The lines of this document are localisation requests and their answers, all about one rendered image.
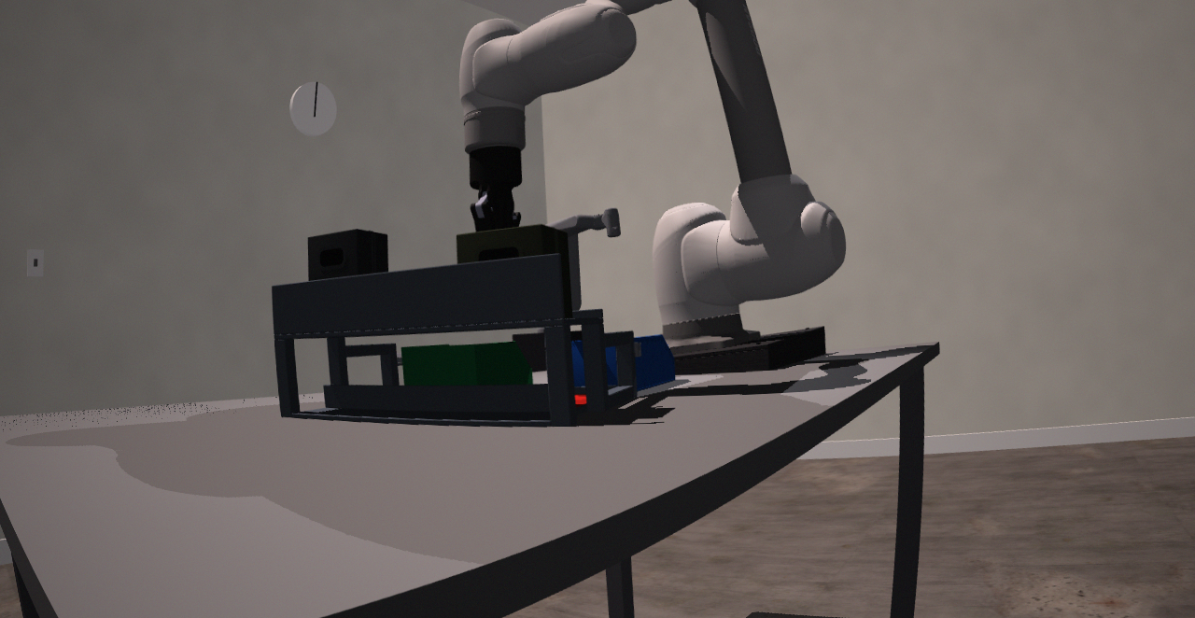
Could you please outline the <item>olive green tool case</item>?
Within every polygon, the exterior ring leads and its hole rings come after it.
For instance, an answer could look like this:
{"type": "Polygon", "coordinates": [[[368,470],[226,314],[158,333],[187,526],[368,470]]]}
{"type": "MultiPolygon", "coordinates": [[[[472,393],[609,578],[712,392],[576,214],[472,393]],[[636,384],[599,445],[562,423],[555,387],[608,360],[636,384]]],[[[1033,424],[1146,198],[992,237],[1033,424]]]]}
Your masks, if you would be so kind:
{"type": "Polygon", "coordinates": [[[537,255],[562,255],[565,317],[572,317],[568,233],[545,225],[456,234],[456,264],[537,255]]]}

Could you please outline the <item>blue bin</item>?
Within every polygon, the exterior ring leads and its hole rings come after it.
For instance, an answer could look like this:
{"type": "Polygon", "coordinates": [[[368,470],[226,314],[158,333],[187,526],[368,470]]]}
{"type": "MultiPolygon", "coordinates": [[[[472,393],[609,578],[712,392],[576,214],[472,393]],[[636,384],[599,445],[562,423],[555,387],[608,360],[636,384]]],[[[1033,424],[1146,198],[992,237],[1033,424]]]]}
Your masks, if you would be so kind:
{"type": "MultiPolygon", "coordinates": [[[[641,356],[636,357],[637,391],[660,386],[675,380],[675,361],[663,334],[635,337],[633,343],[641,343],[641,356]]],[[[572,341],[572,385],[586,386],[583,367],[583,341],[572,341]]],[[[605,347],[607,377],[609,385],[615,380],[615,347],[605,347]]]]}

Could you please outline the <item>green bin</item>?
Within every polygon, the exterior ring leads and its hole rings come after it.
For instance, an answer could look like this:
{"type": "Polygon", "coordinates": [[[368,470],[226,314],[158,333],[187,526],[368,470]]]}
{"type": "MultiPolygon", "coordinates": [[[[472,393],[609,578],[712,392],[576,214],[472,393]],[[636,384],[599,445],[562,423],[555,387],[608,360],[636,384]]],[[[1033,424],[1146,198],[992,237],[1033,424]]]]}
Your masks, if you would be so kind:
{"type": "Polygon", "coordinates": [[[516,342],[402,347],[402,369],[407,386],[533,384],[516,342]]]}

